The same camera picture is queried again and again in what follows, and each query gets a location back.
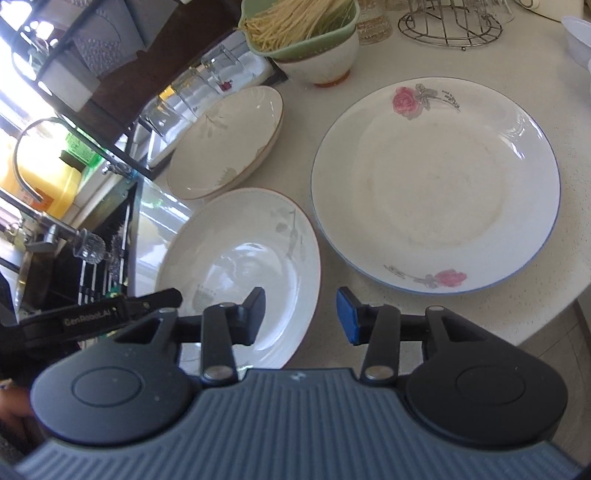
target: yellow container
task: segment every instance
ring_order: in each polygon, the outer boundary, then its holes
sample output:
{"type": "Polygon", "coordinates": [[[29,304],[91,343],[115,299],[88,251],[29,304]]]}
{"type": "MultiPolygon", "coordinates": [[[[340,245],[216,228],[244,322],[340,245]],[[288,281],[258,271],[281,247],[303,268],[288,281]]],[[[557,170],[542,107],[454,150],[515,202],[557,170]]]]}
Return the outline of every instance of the yellow container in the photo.
{"type": "Polygon", "coordinates": [[[54,142],[37,137],[23,138],[18,147],[18,170],[43,200],[37,202],[17,182],[12,169],[16,140],[5,138],[0,145],[0,187],[40,212],[61,219],[74,202],[81,174],[66,164],[54,142]]]}

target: ribbed gray plate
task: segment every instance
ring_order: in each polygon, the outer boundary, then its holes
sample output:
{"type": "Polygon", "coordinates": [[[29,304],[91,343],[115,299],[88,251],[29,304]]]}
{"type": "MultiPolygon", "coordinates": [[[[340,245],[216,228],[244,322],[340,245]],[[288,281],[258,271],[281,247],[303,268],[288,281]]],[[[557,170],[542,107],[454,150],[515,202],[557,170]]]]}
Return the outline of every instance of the ribbed gray plate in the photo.
{"type": "Polygon", "coordinates": [[[507,452],[449,443],[393,390],[338,369],[250,370],[238,385],[206,390],[149,442],[111,450],[50,441],[18,470],[35,480],[566,480],[581,469],[550,443],[507,452]]]}

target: green bowl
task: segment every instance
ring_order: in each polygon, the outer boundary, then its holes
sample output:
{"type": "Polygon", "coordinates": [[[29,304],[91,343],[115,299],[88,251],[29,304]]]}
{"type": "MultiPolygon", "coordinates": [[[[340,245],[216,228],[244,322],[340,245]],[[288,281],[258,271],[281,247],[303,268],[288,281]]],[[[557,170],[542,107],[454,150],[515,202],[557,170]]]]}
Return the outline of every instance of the green bowl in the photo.
{"type": "MultiPolygon", "coordinates": [[[[245,19],[254,17],[257,13],[262,12],[269,8],[277,0],[242,0],[242,16],[240,18],[241,25],[245,19]]],[[[248,48],[251,49],[256,55],[261,57],[270,57],[274,60],[279,61],[293,61],[301,60],[314,55],[318,55],[326,50],[336,47],[347,40],[355,31],[357,20],[359,19],[359,4],[357,0],[353,0],[355,4],[355,15],[351,21],[343,27],[333,30],[332,32],[318,35],[317,37],[309,38],[298,43],[294,43],[287,47],[280,48],[275,51],[259,51],[252,44],[248,33],[245,33],[246,43],[248,48]]]]}

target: glass jar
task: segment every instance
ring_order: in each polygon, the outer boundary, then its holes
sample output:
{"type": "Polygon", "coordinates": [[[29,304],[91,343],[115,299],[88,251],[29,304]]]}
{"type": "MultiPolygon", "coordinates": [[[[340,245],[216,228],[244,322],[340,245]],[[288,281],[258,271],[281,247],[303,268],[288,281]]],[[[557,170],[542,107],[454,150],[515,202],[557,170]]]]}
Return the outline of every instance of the glass jar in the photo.
{"type": "Polygon", "coordinates": [[[357,22],[359,42],[362,45],[377,43],[392,34],[392,24],[386,14],[384,0],[359,0],[361,14],[357,22]]]}

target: metal pin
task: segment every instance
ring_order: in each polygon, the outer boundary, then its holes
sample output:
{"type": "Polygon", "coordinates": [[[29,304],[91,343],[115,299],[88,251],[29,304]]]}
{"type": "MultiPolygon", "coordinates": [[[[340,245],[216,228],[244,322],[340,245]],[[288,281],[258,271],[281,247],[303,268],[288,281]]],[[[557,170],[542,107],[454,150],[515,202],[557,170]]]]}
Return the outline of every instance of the metal pin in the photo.
{"type": "Polygon", "coordinates": [[[208,367],[203,376],[208,380],[222,381],[227,380],[233,374],[233,370],[227,365],[214,365],[208,367]]]}
{"type": "Polygon", "coordinates": [[[394,376],[394,370],[387,365],[373,365],[367,367],[363,374],[368,380],[387,380],[394,376]]]}

